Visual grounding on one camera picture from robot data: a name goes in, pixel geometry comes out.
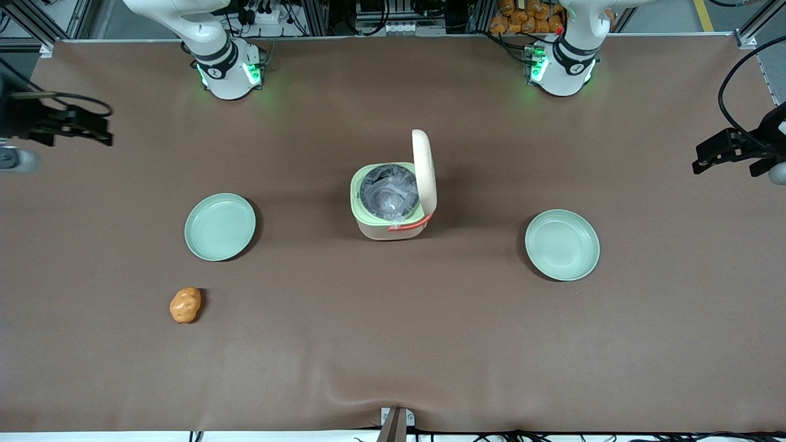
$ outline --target wire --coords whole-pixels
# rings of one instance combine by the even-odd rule
[[[527,62],[523,58],[519,58],[513,52],[511,52],[513,50],[512,48],[508,48],[507,46],[502,45],[502,49],[504,49],[505,53],[507,53],[513,60],[518,61],[519,63],[527,64]]]
[[[273,42],[270,44],[270,50],[267,51],[267,56],[265,57],[265,63],[263,66],[267,66],[270,64],[270,60],[273,60],[273,50],[276,49],[276,39],[273,39]]]
[[[9,24],[11,24],[11,16],[0,11],[0,26],[2,26],[2,29],[0,29],[0,34],[6,31]]]
[[[363,31],[358,31],[358,29],[355,26],[352,26],[352,24],[349,21],[351,13],[346,14],[345,11],[344,23],[347,25],[347,28],[349,28],[349,30],[355,35],[366,36],[366,37],[374,35],[377,32],[381,31],[385,27],[385,24],[387,24],[387,20],[390,19],[391,16],[391,8],[390,5],[388,5],[387,0],[381,0],[381,1],[382,1],[382,11],[380,13],[380,23],[376,26],[376,28],[373,31],[371,31],[368,34],[364,34]],[[347,0],[344,7],[347,8],[349,11],[351,11],[352,4],[353,4],[352,0]]]
[[[224,17],[226,17],[226,25],[230,27],[230,35],[240,36],[240,33],[235,30],[232,26],[232,21],[230,20],[230,13],[227,12],[226,8],[224,8]]]
[[[719,2],[718,0],[707,0],[708,2],[712,3],[713,5],[720,6],[722,8],[736,8],[737,6],[742,6],[736,3],[724,3]]]
[[[499,35],[499,36],[497,37],[496,35],[494,35],[494,34],[490,33],[489,31],[477,30],[477,31],[471,31],[471,32],[469,32],[469,33],[470,33],[470,34],[481,34],[481,35],[485,35],[486,37],[488,37],[489,39],[491,39],[491,41],[493,41],[493,42],[497,43],[498,45],[507,46],[507,47],[509,47],[509,48],[511,48],[511,49],[524,49],[524,46],[523,46],[523,45],[514,45],[513,43],[508,43],[508,42],[506,42],[506,41],[504,41],[504,40],[502,39],[502,36],[501,36],[501,35]],[[536,40],[536,41],[539,41],[539,42],[548,43],[548,44],[550,44],[550,45],[551,45],[551,44],[554,44],[554,43],[556,43],[556,42],[557,42],[557,40],[555,40],[555,41],[553,41],[553,42],[550,42],[549,40],[542,39],[542,38],[538,37],[537,35],[528,34],[528,33],[526,33],[526,32],[519,32],[519,33],[518,33],[518,34],[516,34],[516,35],[524,35],[525,37],[529,37],[529,38],[531,38],[531,39],[533,39],[533,40]]]
[[[762,147],[762,148],[763,148],[765,151],[769,151],[769,148],[767,148],[767,146],[765,146],[765,145],[764,145],[762,142],[760,142],[759,140],[757,140],[756,138],[754,138],[754,137],[753,137],[753,135],[751,135],[751,133],[750,133],[750,132],[748,132],[748,131],[744,130],[744,129],[742,128],[742,126],[740,126],[740,124],[739,124],[739,123],[737,123],[737,121],[736,121],[735,119],[733,119],[733,118],[732,118],[731,114],[729,114],[729,111],[726,109],[726,104],[725,104],[725,102],[723,101],[723,92],[725,92],[725,90],[726,90],[726,86],[728,86],[728,85],[729,85],[729,81],[732,79],[732,77],[734,76],[734,73],[735,73],[735,72],[737,72],[737,69],[739,69],[739,68],[740,68],[740,66],[742,66],[742,65],[743,65],[743,64],[744,64],[746,61],[748,61],[748,60],[750,60],[751,58],[755,57],[755,55],[756,55],[757,53],[760,53],[760,52],[762,52],[763,50],[767,49],[767,48],[768,48],[768,47],[770,47],[770,46],[775,46],[776,44],[778,44],[778,43],[780,43],[780,42],[786,42],[786,35],[782,35],[781,37],[778,37],[777,39],[770,40],[770,41],[768,41],[768,42],[764,43],[763,45],[761,45],[761,46],[757,47],[756,49],[752,50],[751,52],[749,52],[749,53],[746,53],[746,54],[745,54],[745,57],[742,57],[742,58],[741,58],[741,59],[740,59],[740,60],[739,60],[739,61],[738,61],[738,62],[737,62],[735,65],[734,65],[734,67],[732,68],[732,70],[730,70],[730,71],[729,71],[729,73],[728,73],[728,74],[726,74],[726,78],[724,78],[724,79],[723,79],[723,83],[721,83],[721,88],[718,90],[718,107],[721,109],[721,113],[722,113],[722,114],[723,114],[723,116],[726,118],[726,121],[728,121],[728,122],[729,122],[729,124],[731,124],[731,125],[732,125],[732,127],[734,127],[735,129],[737,129],[737,130],[738,130],[738,131],[739,131],[739,132],[740,132],[740,133],[741,133],[741,134],[742,134],[742,135],[743,135],[745,138],[747,138],[747,139],[751,140],[752,142],[754,142],[754,143],[758,144],[758,145],[759,145],[760,147]],[[711,435],[715,435],[715,434],[737,434],[737,433],[718,432],[718,433],[712,433]],[[704,437],[709,437],[709,436],[700,436],[700,437],[698,437],[698,438],[694,439],[694,441],[696,441],[696,440],[701,440],[701,439],[703,439]],[[756,442],[760,442],[760,441],[761,441],[761,442],[763,442],[763,440],[762,440],[762,439],[760,439],[760,438],[756,438],[756,439],[753,439],[753,440],[756,440]]]
[[[6,69],[9,70],[9,72],[13,73],[20,80],[24,81],[27,85],[29,85],[33,89],[37,90],[38,92],[49,92],[47,90],[44,90],[39,85],[33,83],[28,77],[23,76],[22,74],[20,74],[19,71],[17,71],[12,65],[10,65],[7,61],[3,60],[1,57],[0,57],[0,64],[2,64]],[[99,116],[101,118],[105,118],[107,116],[111,116],[113,113],[115,113],[115,110],[112,109],[112,106],[110,106],[110,105],[106,104],[105,102],[103,102],[101,100],[98,100],[96,98],[87,97],[86,95],[70,94],[70,93],[67,93],[67,92],[52,92],[51,94],[52,94],[51,97],[46,97],[46,98],[50,98],[51,100],[53,100],[56,103],[58,103],[60,105],[63,105],[63,106],[69,106],[69,103],[67,103],[66,101],[62,101],[60,98],[71,98],[73,100],[88,101],[90,103],[94,103],[96,105],[100,105],[100,106],[104,107],[106,109],[106,111],[107,111],[107,112],[104,112],[104,113],[96,114],[96,116]]]
[[[284,8],[287,10],[287,13],[292,18],[292,22],[295,23],[295,27],[297,28],[297,30],[300,31],[301,34],[303,34],[303,37],[308,37],[308,32],[306,32],[306,28],[303,26],[303,24],[300,23],[300,19],[293,12],[292,3],[290,3],[289,0],[286,0],[281,3],[284,5]]]
[[[113,113],[115,113],[115,109],[112,109],[112,106],[108,105],[104,101],[101,101],[101,100],[99,100],[97,98],[87,97],[86,95],[70,94],[68,92],[53,92],[53,93],[54,93],[54,96],[52,97],[52,99],[54,99],[54,98],[71,98],[72,100],[87,101],[89,103],[94,103],[95,105],[99,105],[99,106],[103,107],[104,109],[106,109],[106,112],[104,112],[104,113],[97,113],[96,114],[96,116],[99,116],[101,118],[106,118],[107,116],[111,116]]]
[[[425,8],[421,8],[418,5],[418,2],[420,2],[420,0],[410,0],[410,8],[413,11],[415,11],[415,13],[417,15],[420,15],[420,16],[423,16],[423,17],[426,17],[426,18],[441,17],[441,16],[445,15],[446,7],[444,5],[443,5],[442,8],[437,9],[436,11],[430,12],[430,11],[426,10]]]

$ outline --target orange object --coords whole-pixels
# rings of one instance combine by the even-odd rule
[[[617,25],[617,14],[615,14],[614,11],[612,11],[611,9],[606,9],[605,12],[606,12],[606,15],[608,16],[608,19],[612,21],[612,25],[611,26],[612,26],[612,30],[613,30],[614,26]]]
[[[536,20],[535,32],[549,32],[549,23],[544,20]]]
[[[414,230],[414,229],[417,229],[420,226],[425,226],[426,224],[428,224],[428,221],[432,218],[433,215],[434,215],[433,213],[429,213],[423,219],[421,219],[420,221],[418,221],[415,224],[407,224],[405,226],[398,226],[398,227],[390,226],[387,229],[390,232],[403,232],[405,230]]]
[[[535,30],[535,18],[530,17],[521,24],[521,31],[522,32],[533,32]]]
[[[514,13],[510,14],[510,18],[508,20],[509,20],[509,24],[521,25],[522,23],[527,21],[527,18],[529,18],[527,16],[527,12],[526,11],[522,11],[521,9],[518,9]]]
[[[505,17],[510,17],[510,14],[516,11],[516,3],[513,0],[499,0],[497,6],[499,7],[499,12]]]
[[[180,289],[169,303],[169,313],[178,324],[186,324],[197,318],[202,307],[202,292],[196,287]]]
[[[544,21],[549,18],[549,12],[551,11],[551,7],[548,5],[541,5],[541,9],[536,12],[534,15],[536,20]]]
[[[527,15],[532,17],[538,11],[543,9],[543,4],[540,0],[527,0]]]
[[[549,17],[549,32],[556,34],[562,27],[562,19],[560,16]]]
[[[505,34],[508,30],[508,17],[494,16],[489,25],[489,32],[492,34]]]

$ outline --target plate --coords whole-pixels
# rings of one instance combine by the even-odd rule
[[[185,243],[206,261],[223,261],[245,249],[256,229],[254,209],[240,195],[217,193],[200,201],[185,221]]]
[[[524,244],[538,270],[560,281],[584,278],[601,257],[595,229],[568,210],[548,210],[535,216],[527,226]]]

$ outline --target potato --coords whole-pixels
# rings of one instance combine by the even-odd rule
[[[169,313],[178,324],[186,324],[197,317],[202,307],[202,292],[196,287],[180,289],[169,303]]]
[[[510,17],[510,14],[516,10],[516,3],[513,0],[499,0],[497,6],[499,7],[499,12],[505,17]]]
[[[521,24],[521,31],[522,32],[532,32],[535,30],[535,19],[530,17]]]
[[[527,21],[527,18],[527,13],[525,11],[515,11],[514,13],[510,14],[509,23],[522,24]]]
[[[542,5],[541,9],[533,15],[536,20],[544,21],[549,18],[550,11],[551,8],[548,5]]]
[[[549,17],[549,32],[556,34],[557,30],[562,28],[562,19],[560,16]]]
[[[538,11],[543,9],[543,3],[540,0],[527,0],[527,15],[532,17]]]
[[[611,9],[606,9],[604,12],[608,16],[608,19],[612,21],[611,27],[612,31],[614,31],[614,27],[617,25],[617,14],[615,14]]]
[[[549,23],[544,20],[536,20],[535,21],[535,32],[548,32],[549,31]]]
[[[505,34],[508,29],[508,17],[495,16],[491,19],[489,32],[492,34]]]

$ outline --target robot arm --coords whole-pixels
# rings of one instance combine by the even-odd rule
[[[262,86],[257,46],[232,38],[210,12],[230,0],[123,0],[137,15],[161,23],[180,37],[197,62],[202,83],[213,95],[234,100]]]
[[[567,23],[562,35],[548,43],[539,43],[548,60],[548,68],[531,76],[546,92],[567,97],[581,90],[590,80],[595,56],[611,29],[605,10],[633,7],[654,0],[560,0],[567,10]]]

